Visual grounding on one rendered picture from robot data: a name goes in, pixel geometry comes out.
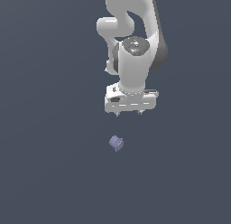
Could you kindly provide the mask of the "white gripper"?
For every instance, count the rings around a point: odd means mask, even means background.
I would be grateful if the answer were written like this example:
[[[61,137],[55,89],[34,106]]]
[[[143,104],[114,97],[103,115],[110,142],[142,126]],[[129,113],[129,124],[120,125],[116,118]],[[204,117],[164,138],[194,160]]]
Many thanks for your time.
[[[120,112],[137,110],[141,115],[146,109],[154,109],[159,91],[156,89],[145,89],[136,93],[128,93],[119,88],[119,83],[106,87],[105,111],[113,112],[120,117]]]

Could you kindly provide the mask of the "small lavender cylindrical object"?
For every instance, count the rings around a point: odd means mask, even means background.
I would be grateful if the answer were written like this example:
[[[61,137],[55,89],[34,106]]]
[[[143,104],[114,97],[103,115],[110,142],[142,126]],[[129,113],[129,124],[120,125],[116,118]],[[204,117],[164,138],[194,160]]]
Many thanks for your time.
[[[113,135],[109,140],[109,144],[114,148],[116,152],[118,152],[124,146],[124,140],[116,135]]]

